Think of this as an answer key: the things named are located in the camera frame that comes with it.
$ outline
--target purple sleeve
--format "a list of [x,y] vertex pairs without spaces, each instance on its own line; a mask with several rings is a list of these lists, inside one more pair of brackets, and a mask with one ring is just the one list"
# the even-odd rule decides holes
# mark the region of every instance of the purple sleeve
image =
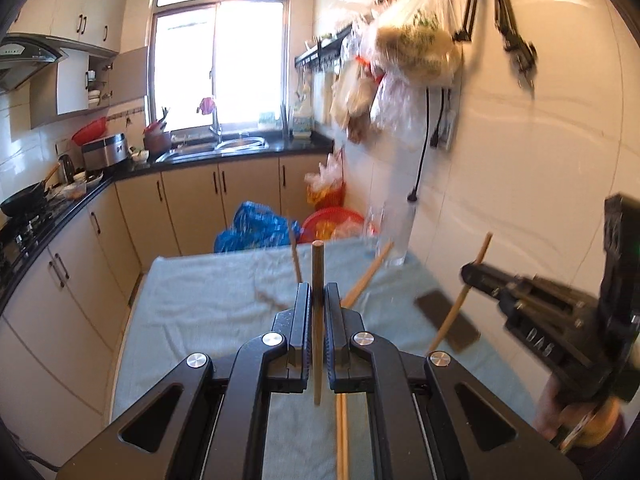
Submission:
[[591,480],[607,465],[614,450],[624,437],[625,423],[620,415],[611,432],[601,443],[595,447],[576,446],[566,456],[578,466],[584,480]]

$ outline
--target range hood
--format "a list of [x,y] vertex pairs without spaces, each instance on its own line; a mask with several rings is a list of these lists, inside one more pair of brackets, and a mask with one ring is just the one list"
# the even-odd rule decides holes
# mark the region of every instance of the range hood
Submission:
[[36,72],[65,57],[40,38],[5,36],[0,41],[0,94],[18,88]]

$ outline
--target kettle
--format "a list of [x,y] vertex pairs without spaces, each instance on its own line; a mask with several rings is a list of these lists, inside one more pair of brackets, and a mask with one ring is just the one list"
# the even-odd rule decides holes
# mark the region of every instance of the kettle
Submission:
[[74,167],[74,163],[71,160],[71,157],[66,153],[60,155],[58,158],[60,162],[60,182],[64,181],[67,184],[72,184],[74,181],[74,173],[76,172],[76,168]]

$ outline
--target window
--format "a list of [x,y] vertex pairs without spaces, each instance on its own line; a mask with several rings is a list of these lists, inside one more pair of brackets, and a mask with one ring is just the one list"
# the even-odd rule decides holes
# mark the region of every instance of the window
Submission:
[[152,38],[155,118],[167,129],[212,124],[197,108],[214,96],[223,130],[251,129],[284,99],[287,0],[157,0]]

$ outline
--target clear glass cup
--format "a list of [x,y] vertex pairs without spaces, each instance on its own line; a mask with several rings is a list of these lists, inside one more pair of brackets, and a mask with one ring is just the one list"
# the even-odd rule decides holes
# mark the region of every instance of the clear glass cup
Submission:
[[371,205],[367,208],[367,215],[362,225],[362,239],[369,251],[375,251],[380,234],[380,222],[382,221],[382,206]]
[[386,258],[391,266],[404,263],[414,227],[416,206],[417,202],[411,202],[405,197],[385,200],[376,253],[379,254],[386,244],[392,241],[394,246]]

